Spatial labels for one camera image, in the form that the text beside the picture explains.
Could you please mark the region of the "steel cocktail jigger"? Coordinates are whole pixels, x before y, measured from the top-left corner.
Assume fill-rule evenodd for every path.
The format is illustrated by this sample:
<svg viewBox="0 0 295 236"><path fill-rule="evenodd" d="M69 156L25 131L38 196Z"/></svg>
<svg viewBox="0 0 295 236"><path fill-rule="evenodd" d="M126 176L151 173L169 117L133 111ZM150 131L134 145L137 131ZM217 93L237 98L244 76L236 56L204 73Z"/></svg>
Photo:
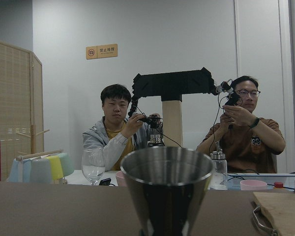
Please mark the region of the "steel cocktail jigger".
<svg viewBox="0 0 295 236"><path fill-rule="evenodd" d="M133 151L120 164L141 236L189 236L212 177L213 161L181 147Z"/></svg>

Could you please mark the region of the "green plastic cup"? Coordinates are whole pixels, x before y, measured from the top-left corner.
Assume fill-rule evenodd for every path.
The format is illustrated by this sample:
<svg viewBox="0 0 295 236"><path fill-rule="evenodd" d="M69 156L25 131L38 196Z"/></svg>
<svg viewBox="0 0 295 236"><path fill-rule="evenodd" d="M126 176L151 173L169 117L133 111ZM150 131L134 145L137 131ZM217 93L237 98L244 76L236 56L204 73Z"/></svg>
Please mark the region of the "green plastic cup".
<svg viewBox="0 0 295 236"><path fill-rule="evenodd" d="M57 156L60 159L61 167L62 167L62 172L63 176L69 176L74 172L74 167L72 164L72 159L68 155L68 153L59 153Z"/></svg>

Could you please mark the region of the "yellow plastic cup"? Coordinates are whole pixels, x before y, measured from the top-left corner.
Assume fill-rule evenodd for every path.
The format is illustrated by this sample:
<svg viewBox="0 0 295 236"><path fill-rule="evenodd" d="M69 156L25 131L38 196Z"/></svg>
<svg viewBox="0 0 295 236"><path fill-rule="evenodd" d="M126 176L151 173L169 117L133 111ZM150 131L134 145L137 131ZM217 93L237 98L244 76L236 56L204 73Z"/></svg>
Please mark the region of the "yellow plastic cup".
<svg viewBox="0 0 295 236"><path fill-rule="evenodd" d="M47 156L46 157L51 166L51 174L52 174L52 180L57 180L63 178L63 171L61 166L61 161L58 156Z"/></svg>

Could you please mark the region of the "grey plastic cup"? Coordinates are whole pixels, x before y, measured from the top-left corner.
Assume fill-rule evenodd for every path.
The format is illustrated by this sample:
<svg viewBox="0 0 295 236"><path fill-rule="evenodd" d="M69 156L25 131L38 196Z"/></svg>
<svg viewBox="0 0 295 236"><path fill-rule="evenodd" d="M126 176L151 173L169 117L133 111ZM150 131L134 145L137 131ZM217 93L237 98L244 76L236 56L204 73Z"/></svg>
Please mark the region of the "grey plastic cup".
<svg viewBox="0 0 295 236"><path fill-rule="evenodd" d="M31 162L29 181L34 183L52 182L51 166L47 158L35 159Z"/></svg>

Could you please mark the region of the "pink plastic cup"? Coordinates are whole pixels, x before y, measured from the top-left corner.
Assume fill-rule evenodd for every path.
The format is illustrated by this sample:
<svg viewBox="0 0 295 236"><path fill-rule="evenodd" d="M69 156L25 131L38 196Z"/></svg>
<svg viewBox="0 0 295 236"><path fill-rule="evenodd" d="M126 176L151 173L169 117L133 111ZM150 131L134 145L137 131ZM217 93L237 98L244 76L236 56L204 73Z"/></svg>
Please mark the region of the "pink plastic cup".
<svg viewBox="0 0 295 236"><path fill-rule="evenodd" d="M266 190L267 183L261 180L253 180L253 179L241 180L240 188L241 190L248 190L248 191Z"/></svg>

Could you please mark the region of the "blue plastic cup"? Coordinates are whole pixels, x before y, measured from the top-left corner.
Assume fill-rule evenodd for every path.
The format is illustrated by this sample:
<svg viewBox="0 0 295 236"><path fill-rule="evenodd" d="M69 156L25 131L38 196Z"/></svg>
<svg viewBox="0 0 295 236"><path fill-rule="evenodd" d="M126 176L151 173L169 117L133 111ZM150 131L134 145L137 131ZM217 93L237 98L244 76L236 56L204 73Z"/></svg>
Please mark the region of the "blue plastic cup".
<svg viewBox="0 0 295 236"><path fill-rule="evenodd" d="M11 171L7 181L9 182L29 182L31 172L31 160L13 160Z"/></svg>

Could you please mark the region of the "black water bottle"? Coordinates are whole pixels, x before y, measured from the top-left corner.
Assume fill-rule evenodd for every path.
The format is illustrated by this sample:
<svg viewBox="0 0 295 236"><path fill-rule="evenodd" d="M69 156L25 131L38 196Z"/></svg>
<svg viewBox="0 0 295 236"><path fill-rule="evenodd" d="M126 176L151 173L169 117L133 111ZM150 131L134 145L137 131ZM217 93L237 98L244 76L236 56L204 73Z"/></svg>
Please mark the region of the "black water bottle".
<svg viewBox="0 0 295 236"><path fill-rule="evenodd" d="M148 147L163 147L165 144L160 134L150 134Z"/></svg>

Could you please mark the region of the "black teleoperation rig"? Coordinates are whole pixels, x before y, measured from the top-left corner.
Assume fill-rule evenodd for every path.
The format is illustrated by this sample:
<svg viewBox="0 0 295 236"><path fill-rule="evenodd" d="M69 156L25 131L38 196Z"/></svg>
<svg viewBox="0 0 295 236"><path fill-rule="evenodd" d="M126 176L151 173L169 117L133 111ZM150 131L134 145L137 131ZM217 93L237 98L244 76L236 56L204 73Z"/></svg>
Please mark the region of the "black teleoperation rig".
<svg viewBox="0 0 295 236"><path fill-rule="evenodd" d="M206 69L160 74L140 75L133 79L133 96L128 116L131 117L137 110L138 100L141 97L160 96L163 111L164 143L169 147L182 146L182 112L181 103L183 94L211 93L218 95L227 92L229 99L226 105L236 106L240 96L235 90L222 82L216 86L211 73Z"/></svg>

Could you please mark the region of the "pink bowl with ice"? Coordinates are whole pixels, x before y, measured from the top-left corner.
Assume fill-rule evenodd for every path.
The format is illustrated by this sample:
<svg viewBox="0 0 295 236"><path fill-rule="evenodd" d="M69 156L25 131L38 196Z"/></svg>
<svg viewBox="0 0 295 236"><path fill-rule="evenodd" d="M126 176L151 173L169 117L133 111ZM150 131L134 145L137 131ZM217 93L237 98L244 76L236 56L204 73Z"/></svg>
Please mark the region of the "pink bowl with ice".
<svg viewBox="0 0 295 236"><path fill-rule="evenodd" d="M127 186L125 176L122 171L116 172L115 177L116 177L116 181L117 181L118 186L122 186L122 187Z"/></svg>

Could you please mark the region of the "clear wine glass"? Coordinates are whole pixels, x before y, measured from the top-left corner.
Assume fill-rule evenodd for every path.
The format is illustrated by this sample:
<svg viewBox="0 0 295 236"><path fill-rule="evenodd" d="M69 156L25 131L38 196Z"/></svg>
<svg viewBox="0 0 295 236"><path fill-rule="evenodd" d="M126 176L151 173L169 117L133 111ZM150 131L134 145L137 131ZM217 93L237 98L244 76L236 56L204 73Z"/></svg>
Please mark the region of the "clear wine glass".
<svg viewBox="0 0 295 236"><path fill-rule="evenodd" d="M85 149L81 165L84 177L91 185L96 185L105 172L103 150L100 148Z"/></svg>

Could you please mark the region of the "glass syrup dispenser bottle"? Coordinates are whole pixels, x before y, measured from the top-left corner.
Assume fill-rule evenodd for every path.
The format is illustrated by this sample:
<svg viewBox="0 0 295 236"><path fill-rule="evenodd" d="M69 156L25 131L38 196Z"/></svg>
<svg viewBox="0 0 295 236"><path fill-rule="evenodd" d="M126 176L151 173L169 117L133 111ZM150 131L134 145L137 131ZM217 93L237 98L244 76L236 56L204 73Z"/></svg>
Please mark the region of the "glass syrup dispenser bottle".
<svg viewBox="0 0 295 236"><path fill-rule="evenodd" d="M216 150L210 154L213 161L214 170L210 181L210 189L227 190L227 160L220 147L219 141L216 143Z"/></svg>

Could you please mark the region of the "person in brown shirt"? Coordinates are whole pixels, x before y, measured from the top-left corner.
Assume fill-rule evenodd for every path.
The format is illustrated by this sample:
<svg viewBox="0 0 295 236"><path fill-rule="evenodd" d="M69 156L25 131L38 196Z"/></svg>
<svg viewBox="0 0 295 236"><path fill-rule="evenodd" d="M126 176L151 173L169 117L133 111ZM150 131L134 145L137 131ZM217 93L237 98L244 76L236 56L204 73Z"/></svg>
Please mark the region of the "person in brown shirt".
<svg viewBox="0 0 295 236"><path fill-rule="evenodd" d="M232 81L231 87L240 96L239 104L224 105L220 122L197 146L197 151L210 155L219 142L230 173L275 174L273 156L281 154L286 146L276 121L253 114L260 94L258 86L250 76Z"/></svg>

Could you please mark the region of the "bamboo folding screen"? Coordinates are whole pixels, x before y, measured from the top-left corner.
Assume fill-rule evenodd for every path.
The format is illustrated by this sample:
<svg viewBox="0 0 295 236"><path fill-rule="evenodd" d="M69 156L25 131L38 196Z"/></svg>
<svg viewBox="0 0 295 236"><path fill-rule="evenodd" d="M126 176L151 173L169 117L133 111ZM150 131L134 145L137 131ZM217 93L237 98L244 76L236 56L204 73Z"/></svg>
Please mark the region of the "bamboo folding screen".
<svg viewBox="0 0 295 236"><path fill-rule="evenodd" d="M0 178L13 159L44 151L42 63L31 51L0 41Z"/></svg>

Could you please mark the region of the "bamboo cutting board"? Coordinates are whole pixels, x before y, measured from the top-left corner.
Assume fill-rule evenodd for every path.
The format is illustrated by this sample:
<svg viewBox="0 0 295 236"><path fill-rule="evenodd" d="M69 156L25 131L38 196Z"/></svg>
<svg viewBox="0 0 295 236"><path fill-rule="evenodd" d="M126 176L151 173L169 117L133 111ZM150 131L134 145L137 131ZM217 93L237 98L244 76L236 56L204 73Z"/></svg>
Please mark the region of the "bamboo cutting board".
<svg viewBox="0 0 295 236"><path fill-rule="evenodd" d="M254 202L280 236L295 236L295 194L254 192Z"/></svg>

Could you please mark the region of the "wooden no-photo wall sign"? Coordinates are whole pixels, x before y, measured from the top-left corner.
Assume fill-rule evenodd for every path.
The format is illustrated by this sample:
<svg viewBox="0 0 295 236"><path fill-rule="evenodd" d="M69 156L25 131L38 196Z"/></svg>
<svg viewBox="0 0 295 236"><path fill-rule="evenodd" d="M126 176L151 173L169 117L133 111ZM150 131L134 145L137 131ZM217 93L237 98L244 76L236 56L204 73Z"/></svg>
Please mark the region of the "wooden no-photo wall sign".
<svg viewBox="0 0 295 236"><path fill-rule="evenodd" d="M86 59L100 59L118 56L118 45L107 44L86 47Z"/></svg>

